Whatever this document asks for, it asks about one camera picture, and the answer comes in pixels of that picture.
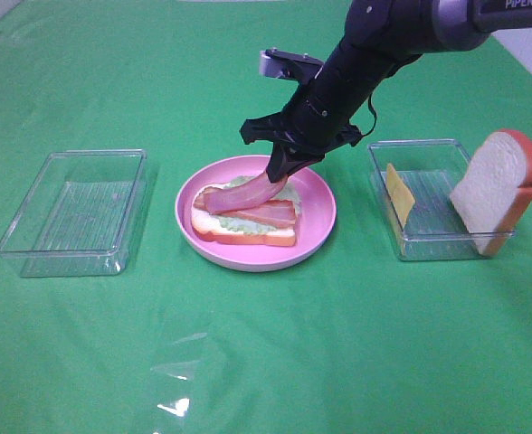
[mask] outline white bread slice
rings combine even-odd
[[[211,184],[204,186],[222,188],[224,184]],[[245,233],[232,231],[222,227],[217,217],[207,211],[195,208],[192,205],[192,229],[195,234],[204,241],[217,241],[222,244],[262,244],[267,246],[291,247],[296,243],[295,227],[287,229],[275,229],[265,233]]]
[[[513,129],[489,135],[450,194],[470,233],[512,231],[532,200],[532,141]],[[476,239],[481,255],[495,255],[506,237]]]

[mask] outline sandwich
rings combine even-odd
[[[192,229],[203,241],[222,244],[290,247],[296,244],[300,198],[291,182],[265,202],[243,209],[210,212],[207,198],[218,190],[247,185],[251,176],[238,176],[227,184],[209,184],[195,196],[191,209]]]

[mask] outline transparent tray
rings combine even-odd
[[[477,239],[510,238],[515,232],[469,233],[449,193],[461,180],[470,157],[454,139],[393,140],[370,144],[371,182],[390,226],[400,260],[483,259]],[[386,190],[386,165],[392,163],[413,192],[415,205],[403,226]]]
[[[0,240],[22,277],[119,274],[137,247],[147,190],[141,149],[50,154]]]

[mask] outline pink plate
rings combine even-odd
[[[239,175],[258,175],[269,156],[235,156],[217,161],[193,174],[176,197],[176,219],[185,239],[204,258],[228,269],[272,271],[297,264],[314,253],[327,239],[337,217],[335,197],[327,183],[305,168],[290,177],[301,199],[297,242],[293,247],[231,246],[202,241],[194,233],[191,207],[195,194],[207,184],[228,183]]]

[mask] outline clear plastic container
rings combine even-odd
[[[368,146],[375,196],[390,226],[400,260],[483,259],[477,239],[510,238],[515,232],[469,233],[449,193],[461,180],[470,157],[454,139],[393,140]],[[386,165],[393,164],[413,192],[415,205],[403,226],[386,190]]]
[[[146,151],[50,154],[0,240],[22,277],[119,274],[145,215]]]

